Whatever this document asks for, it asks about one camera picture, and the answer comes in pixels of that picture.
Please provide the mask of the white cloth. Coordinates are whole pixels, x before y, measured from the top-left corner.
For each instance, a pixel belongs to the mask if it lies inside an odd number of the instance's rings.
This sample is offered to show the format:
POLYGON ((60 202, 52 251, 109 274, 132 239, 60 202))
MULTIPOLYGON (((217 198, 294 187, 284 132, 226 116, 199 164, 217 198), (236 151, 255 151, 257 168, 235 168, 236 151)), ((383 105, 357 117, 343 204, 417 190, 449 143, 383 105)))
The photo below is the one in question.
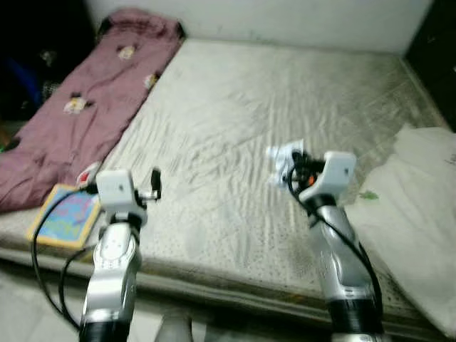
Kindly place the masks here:
POLYGON ((286 184, 287 173, 292 170, 294 166, 294 152, 304 154, 305 140, 290 141, 284 145, 269 146, 265 148, 265 155, 274 163, 274 171, 269 177, 271 185, 277 187, 286 184))

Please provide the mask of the colourful yellow-edged children's book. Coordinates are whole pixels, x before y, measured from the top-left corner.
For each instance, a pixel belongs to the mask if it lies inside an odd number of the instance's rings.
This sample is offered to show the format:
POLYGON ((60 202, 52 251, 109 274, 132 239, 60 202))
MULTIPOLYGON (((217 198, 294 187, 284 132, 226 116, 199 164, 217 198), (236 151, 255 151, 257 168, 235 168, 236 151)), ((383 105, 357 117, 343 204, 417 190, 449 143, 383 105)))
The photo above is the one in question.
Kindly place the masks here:
POLYGON ((100 203, 97 196, 70 185, 55 185, 46 196, 26 238, 33 240, 38 230, 39 244, 78 249, 85 246, 98 216, 100 203))

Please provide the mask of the white patterned mattress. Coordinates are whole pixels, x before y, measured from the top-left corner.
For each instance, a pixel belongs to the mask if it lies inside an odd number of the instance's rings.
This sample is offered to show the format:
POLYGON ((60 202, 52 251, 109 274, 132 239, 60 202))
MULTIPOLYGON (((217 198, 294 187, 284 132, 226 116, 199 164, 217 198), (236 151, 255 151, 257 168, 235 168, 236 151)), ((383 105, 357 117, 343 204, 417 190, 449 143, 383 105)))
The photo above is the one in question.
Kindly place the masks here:
POLYGON ((406 126, 446 128, 397 56, 186 40, 103 163, 142 186, 162 170, 140 287, 328 325, 306 214, 265 148, 354 153, 346 207, 406 126))

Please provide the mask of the purple cartoon-print blanket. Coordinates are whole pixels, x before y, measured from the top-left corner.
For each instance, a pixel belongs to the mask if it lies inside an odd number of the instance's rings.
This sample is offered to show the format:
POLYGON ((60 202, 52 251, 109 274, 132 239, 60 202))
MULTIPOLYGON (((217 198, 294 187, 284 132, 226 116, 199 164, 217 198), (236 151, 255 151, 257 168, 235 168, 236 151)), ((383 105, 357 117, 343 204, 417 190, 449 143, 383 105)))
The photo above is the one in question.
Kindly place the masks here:
POLYGON ((0 152, 0 214, 39 207, 56 185, 104 162, 149 97, 185 30, 142 9, 118 9, 88 57, 0 152))

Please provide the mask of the grey robot left leg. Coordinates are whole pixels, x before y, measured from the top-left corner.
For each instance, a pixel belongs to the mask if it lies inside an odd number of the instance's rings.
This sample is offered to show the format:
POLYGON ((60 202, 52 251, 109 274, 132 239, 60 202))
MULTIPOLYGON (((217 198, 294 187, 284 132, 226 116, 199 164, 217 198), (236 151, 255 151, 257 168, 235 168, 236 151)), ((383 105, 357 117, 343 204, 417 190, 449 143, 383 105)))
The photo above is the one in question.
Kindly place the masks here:
POLYGON ((167 313, 162 317, 154 342, 195 342, 192 319, 183 313, 167 313))

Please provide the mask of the black tufted headboard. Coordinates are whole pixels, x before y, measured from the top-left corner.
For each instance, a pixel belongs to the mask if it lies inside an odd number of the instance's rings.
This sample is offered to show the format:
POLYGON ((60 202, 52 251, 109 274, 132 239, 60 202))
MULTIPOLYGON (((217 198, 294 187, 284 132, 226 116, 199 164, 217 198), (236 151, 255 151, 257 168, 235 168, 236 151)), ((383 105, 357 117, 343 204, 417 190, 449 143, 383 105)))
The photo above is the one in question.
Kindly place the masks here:
POLYGON ((456 3, 432 0, 406 59, 447 127, 456 130, 456 3))

